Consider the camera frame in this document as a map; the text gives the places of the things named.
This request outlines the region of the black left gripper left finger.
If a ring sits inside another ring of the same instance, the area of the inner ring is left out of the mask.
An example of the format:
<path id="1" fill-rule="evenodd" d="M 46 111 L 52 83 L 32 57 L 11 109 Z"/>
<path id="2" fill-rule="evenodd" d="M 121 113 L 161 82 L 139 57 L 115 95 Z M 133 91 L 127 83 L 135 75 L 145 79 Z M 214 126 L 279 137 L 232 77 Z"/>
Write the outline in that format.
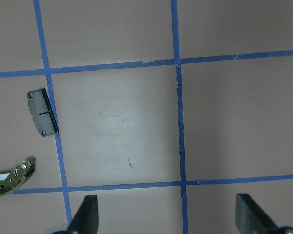
<path id="1" fill-rule="evenodd" d="M 98 199 L 87 195 L 66 229 L 67 234 L 96 234 L 99 228 Z"/>

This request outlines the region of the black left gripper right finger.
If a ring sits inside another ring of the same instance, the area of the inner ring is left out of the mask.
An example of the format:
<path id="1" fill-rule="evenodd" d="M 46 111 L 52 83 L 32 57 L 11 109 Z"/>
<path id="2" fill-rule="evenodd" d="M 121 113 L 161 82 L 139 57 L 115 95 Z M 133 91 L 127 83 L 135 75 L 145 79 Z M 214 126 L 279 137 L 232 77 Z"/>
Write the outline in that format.
<path id="1" fill-rule="evenodd" d="M 249 194 L 235 199 L 235 224 L 241 234 L 277 234 L 278 226 Z"/>

